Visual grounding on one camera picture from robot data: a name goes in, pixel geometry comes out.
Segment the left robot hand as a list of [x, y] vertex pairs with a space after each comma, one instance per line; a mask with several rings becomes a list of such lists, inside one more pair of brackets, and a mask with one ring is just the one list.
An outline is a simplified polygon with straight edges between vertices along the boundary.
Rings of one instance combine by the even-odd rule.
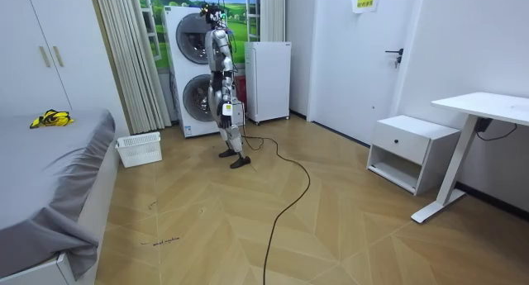
[[217, 106], [217, 115], [219, 116], [219, 127], [228, 129], [232, 126], [233, 107], [230, 102], [221, 102]]

